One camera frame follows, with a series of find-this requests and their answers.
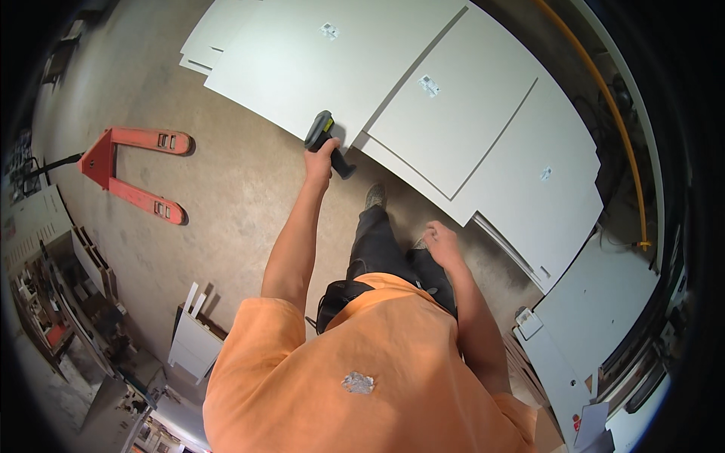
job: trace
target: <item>concrete floor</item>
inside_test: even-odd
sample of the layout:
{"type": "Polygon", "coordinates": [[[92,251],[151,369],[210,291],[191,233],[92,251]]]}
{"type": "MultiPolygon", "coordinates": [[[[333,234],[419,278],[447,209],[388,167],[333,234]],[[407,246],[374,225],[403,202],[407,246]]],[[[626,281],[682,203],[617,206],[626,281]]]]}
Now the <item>concrete floor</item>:
{"type": "MultiPolygon", "coordinates": [[[[65,79],[42,86],[33,121],[33,150],[54,162],[86,150],[109,125],[182,130],[196,152],[177,157],[121,149],[117,176],[178,202],[189,224],[171,225],[101,191],[75,165],[50,173],[76,225],[84,225],[114,269],[135,340],[165,362],[176,307],[193,281],[211,283],[217,303],[204,312],[228,330],[242,299],[257,296],[276,236],[304,177],[302,142],[231,100],[204,88],[204,76],[178,66],[179,50],[211,0],[122,0],[108,21],[83,34],[65,79]]],[[[344,277],[365,192],[386,183],[399,242],[411,245],[429,220],[460,239],[499,327],[516,309],[533,307],[540,291],[476,225],[457,226],[388,170],[357,150],[355,177],[334,176],[320,213],[318,253],[307,315],[315,317],[327,284],[344,277]]],[[[307,327],[307,335],[314,335],[307,327]]],[[[201,402],[205,383],[165,367],[169,382],[201,402]]]]}

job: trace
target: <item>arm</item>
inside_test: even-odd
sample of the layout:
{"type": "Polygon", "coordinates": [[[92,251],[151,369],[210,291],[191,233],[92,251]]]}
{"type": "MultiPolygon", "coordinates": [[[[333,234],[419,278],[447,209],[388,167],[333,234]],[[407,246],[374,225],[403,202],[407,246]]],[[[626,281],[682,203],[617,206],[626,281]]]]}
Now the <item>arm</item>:
{"type": "Polygon", "coordinates": [[[511,393],[501,334],[484,295],[458,250],[456,234],[442,223],[426,225],[423,240],[431,256],[445,269],[458,310],[458,345],[465,364],[492,394],[511,393]]]}
{"type": "Polygon", "coordinates": [[[330,185],[330,154],[340,146],[338,138],[325,142],[320,151],[304,152],[307,176],[287,223],[274,243],[262,279],[262,297],[291,302],[305,315],[307,288],[315,266],[317,224],[322,198],[330,185]]]}

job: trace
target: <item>pallet jack fork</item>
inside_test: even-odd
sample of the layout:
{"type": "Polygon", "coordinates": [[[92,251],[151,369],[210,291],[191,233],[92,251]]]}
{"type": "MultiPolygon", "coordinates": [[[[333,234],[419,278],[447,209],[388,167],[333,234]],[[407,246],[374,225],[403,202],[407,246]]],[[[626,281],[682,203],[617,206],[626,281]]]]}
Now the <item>pallet jack fork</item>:
{"type": "Polygon", "coordinates": [[[80,172],[103,190],[167,222],[176,225],[186,223],[186,213],[178,204],[115,177],[116,145],[119,144],[171,154],[188,154],[194,150],[194,140],[188,134],[175,130],[111,127],[103,131],[77,163],[80,172]]]}

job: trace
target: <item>yellow hose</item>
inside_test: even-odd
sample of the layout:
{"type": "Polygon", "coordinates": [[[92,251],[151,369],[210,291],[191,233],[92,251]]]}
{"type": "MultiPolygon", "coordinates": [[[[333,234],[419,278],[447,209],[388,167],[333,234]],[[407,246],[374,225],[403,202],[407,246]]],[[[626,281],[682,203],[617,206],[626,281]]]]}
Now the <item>yellow hose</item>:
{"type": "Polygon", "coordinates": [[[632,144],[629,140],[629,134],[627,133],[627,129],[624,127],[622,115],[619,114],[619,109],[617,108],[617,104],[615,104],[614,102],[612,93],[609,92],[609,87],[607,87],[607,83],[604,81],[602,74],[599,72],[597,66],[592,61],[592,58],[584,49],[584,46],[581,45],[579,39],[576,38],[574,33],[572,33],[569,27],[566,26],[564,21],[561,20],[561,17],[559,17],[554,12],[554,10],[551,9],[551,7],[549,7],[549,5],[544,2],[544,0],[534,0],[534,3],[536,3],[536,5],[544,12],[544,14],[546,14],[547,17],[549,17],[549,19],[551,19],[557,27],[559,27],[562,33],[564,33],[566,38],[571,42],[576,50],[576,53],[579,54],[582,60],[584,60],[584,64],[587,66],[587,69],[592,74],[592,77],[594,77],[594,80],[596,80],[597,85],[604,94],[605,99],[607,99],[607,104],[612,111],[614,122],[617,124],[617,129],[619,129],[619,133],[622,136],[622,141],[624,142],[624,148],[627,151],[629,166],[632,168],[632,176],[634,177],[634,187],[637,190],[637,203],[639,205],[639,227],[642,230],[642,240],[637,243],[637,245],[640,245],[642,247],[642,250],[647,250],[647,246],[652,245],[652,243],[647,241],[647,219],[645,218],[645,199],[642,196],[642,183],[639,180],[639,170],[637,169],[637,161],[634,158],[634,150],[632,149],[632,144]]]}

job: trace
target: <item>person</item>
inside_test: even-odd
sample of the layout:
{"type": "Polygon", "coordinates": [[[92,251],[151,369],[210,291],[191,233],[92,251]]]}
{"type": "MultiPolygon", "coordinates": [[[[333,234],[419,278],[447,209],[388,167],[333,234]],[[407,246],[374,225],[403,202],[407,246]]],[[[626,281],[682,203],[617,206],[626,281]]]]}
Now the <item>person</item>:
{"type": "Polygon", "coordinates": [[[404,255],[381,184],[368,192],[346,280],[320,302],[321,334],[305,342],[337,146],[304,152],[306,178],[260,297],[240,304],[214,366],[203,411],[213,451],[534,451],[536,412],[511,394],[499,329],[455,233],[430,222],[404,255]]]}

